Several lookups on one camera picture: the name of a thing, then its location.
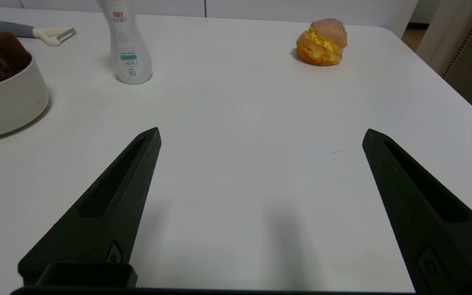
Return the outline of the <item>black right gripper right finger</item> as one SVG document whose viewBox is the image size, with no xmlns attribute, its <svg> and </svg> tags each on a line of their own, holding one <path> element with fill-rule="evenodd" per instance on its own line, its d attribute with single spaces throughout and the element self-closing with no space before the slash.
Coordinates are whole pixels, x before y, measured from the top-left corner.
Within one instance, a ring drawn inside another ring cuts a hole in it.
<svg viewBox="0 0 472 295">
<path fill-rule="evenodd" d="M 389 136 L 362 147 L 418 295 L 472 295 L 472 210 Z"/>
</svg>

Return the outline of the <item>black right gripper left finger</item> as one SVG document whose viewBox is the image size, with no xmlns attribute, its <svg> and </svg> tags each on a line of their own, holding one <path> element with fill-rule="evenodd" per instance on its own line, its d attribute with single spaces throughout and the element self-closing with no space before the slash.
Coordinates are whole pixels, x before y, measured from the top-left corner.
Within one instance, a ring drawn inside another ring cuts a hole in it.
<svg viewBox="0 0 472 295">
<path fill-rule="evenodd" d="M 161 148 L 157 127 L 136 136 L 18 263 L 25 286 L 55 263 L 128 263 Z"/>
</svg>

